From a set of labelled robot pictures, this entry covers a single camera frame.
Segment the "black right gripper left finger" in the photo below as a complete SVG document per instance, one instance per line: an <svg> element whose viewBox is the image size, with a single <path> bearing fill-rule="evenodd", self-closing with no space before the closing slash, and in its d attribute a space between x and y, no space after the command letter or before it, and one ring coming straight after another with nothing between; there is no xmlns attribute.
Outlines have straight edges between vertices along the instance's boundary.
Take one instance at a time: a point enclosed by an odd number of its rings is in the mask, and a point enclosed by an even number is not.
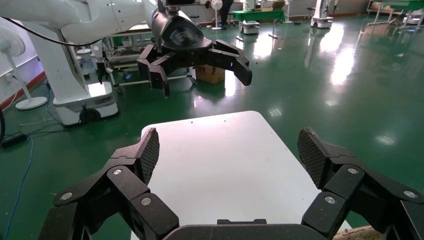
<svg viewBox="0 0 424 240"><path fill-rule="evenodd" d="M140 240L162 240L180 225L177 215L148 187L160 153L159 135L147 129L138 143L117 149L105 165L53 200L41 240L90 240L120 215Z"/></svg>

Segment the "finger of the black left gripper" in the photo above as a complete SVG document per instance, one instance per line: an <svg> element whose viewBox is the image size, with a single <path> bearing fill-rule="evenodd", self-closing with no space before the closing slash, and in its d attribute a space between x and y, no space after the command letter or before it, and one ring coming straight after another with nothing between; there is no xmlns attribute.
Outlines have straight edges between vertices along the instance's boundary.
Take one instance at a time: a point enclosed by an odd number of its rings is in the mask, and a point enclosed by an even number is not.
<svg viewBox="0 0 424 240"><path fill-rule="evenodd" d="M162 90L164 97L170 96L167 75L176 69L176 52L163 53L152 44L147 45L137 58L140 77L150 82L152 89Z"/></svg>
<svg viewBox="0 0 424 240"><path fill-rule="evenodd" d="M226 41L218 39L212 44L212 48L207 51L207 64L233 72L246 87L252 83L253 73L245 52Z"/></svg>

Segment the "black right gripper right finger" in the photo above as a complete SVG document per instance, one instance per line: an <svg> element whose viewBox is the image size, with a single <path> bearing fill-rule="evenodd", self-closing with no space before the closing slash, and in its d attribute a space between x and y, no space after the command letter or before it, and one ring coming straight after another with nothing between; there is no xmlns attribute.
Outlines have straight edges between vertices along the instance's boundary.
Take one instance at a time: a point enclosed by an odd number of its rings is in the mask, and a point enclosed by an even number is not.
<svg viewBox="0 0 424 240"><path fill-rule="evenodd" d="M301 223L332 239L348 213L362 216L387 240L424 237L424 196L368 168L348 148L322 141L310 128L300 130L300 161L319 190Z"/></svg>

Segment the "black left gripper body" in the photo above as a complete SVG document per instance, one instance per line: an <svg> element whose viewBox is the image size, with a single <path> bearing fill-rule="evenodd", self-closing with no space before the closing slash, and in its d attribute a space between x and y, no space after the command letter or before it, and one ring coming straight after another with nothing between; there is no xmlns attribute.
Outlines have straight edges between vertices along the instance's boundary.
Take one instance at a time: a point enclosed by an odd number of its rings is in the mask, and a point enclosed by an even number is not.
<svg viewBox="0 0 424 240"><path fill-rule="evenodd" d="M151 18L157 51L171 54L176 67L201 66L207 63L213 43L181 10L155 10Z"/></svg>

